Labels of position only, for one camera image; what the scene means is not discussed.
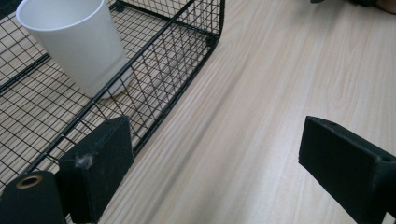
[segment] wooden table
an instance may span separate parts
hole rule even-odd
[[[298,163],[304,119],[396,154],[395,71],[396,16],[378,8],[227,0],[218,48],[101,223],[355,223]]]

